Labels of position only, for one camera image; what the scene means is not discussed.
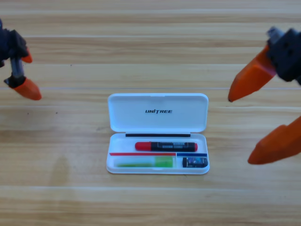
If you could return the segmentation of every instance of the blue strip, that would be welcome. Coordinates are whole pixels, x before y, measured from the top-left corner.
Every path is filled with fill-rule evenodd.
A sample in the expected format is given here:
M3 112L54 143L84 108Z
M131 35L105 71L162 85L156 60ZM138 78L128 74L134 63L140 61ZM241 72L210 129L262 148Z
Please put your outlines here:
M207 157L208 155L205 153L177 153L177 156L198 156L198 157Z

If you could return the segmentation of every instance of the black strip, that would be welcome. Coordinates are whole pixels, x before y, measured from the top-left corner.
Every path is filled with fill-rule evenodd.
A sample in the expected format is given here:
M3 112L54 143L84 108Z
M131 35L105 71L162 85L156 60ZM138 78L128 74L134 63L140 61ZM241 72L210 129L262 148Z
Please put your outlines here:
M190 137L190 134L126 133L126 137Z

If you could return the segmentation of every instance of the green glue stick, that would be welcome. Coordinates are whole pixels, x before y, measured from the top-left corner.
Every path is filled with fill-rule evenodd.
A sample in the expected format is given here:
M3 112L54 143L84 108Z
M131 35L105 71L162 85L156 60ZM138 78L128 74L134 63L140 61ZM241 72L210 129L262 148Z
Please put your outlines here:
M119 161L117 167L165 167L171 168L174 165L172 156L148 156L144 158L131 158L124 162Z

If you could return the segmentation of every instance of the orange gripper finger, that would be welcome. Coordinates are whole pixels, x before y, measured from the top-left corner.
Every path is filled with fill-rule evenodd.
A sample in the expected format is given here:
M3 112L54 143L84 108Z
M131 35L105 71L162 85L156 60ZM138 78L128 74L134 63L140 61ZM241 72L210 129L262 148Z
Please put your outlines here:
M32 63L33 59L32 59L32 55L28 48L27 48L27 52L28 52L28 56L22 57L21 59L22 59L22 61L30 64L30 63Z
M266 46L236 75L228 95L230 102L260 90L276 75L275 68L267 58L268 50L269 47Z
M31 100L42 99L39 87L28 78L25 79L25 82L22 85L14 88L14 90L21 96Z
M281 125L263 138L251 153L250 164L272 163L301 152L301 116L288 126Z

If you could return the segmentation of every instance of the box lid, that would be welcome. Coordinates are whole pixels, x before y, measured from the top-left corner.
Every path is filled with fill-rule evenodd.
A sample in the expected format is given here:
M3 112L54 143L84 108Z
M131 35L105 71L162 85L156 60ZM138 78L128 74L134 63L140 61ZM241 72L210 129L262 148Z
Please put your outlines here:
M111 129L126 133L190 133L206 128L201 93L119 93L108 98Z

